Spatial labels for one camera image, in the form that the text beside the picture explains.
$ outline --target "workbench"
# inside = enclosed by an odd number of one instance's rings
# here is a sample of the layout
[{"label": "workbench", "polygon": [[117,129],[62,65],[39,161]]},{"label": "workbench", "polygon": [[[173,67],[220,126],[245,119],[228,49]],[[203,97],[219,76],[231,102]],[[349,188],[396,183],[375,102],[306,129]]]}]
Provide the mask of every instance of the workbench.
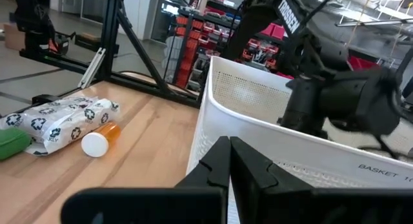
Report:
[{"label": "workbench", "polygon": [[66,198],[81,189],[173,187],[184,178],[198,109],[107,82],[71,96],[118,102],[121,137],[101,158],[77,141],[50,156],[0,162],[0,223],[56,224]]}]

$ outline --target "green object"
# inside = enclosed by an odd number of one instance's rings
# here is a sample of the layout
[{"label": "green object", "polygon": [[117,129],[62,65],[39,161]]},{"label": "green object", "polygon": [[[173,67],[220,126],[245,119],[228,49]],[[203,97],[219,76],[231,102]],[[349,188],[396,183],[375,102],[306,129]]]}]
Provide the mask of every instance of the green object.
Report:
[{"label": "green object", "polygon": [[0,130],[0,160],[4,160],[26,149],[32,138],[18,128]]}]

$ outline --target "white plastic bag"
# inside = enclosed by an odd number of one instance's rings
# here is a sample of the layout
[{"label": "white plastic bag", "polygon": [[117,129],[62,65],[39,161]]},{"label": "white plastic bag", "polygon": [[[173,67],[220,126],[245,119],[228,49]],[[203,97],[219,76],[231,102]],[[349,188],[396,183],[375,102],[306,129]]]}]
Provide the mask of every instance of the white plastic bag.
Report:
[{"label": "white plastic bag", "polygon": [[46,156],[118,117],[108,99],[66,97],[0,119],[0,129],[17,127],[32,137],[26,152]]}]

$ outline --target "white bottle cap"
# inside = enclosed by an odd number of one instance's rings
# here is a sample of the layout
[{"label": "white bottle cap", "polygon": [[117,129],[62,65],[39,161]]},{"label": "white bottle cap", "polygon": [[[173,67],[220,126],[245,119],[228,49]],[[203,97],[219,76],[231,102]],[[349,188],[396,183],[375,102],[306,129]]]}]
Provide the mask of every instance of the white bottle cap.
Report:
[{"label": "white bottle cap", "polygon": [[89,133],[82,139],[83,151],[91,157],[101,157],[106,154],[109,149],[108,140],[99,133]]}]

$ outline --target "white plastic basket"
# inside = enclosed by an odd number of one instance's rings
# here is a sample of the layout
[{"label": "white plastic basket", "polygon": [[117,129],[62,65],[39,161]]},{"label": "white plastic basket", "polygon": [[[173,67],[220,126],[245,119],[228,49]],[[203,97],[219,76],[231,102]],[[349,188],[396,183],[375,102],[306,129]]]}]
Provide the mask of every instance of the white plastic basket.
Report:
[{"label": "white plastic basket", "polygon": [[[187,173],[219,136],[237,136],[315,187],[413,187],[412,165],[354,148],[378,146],[370,136],[342,132],[328,121],[324,129],[335,142],[277,126],[291,93],[286,82],[284,77],[213,57]],[[408,152],[412,140],[413,131],[401,123],[387,143]],[[229,212],[229,222],[237,223],[232,189]]]}]

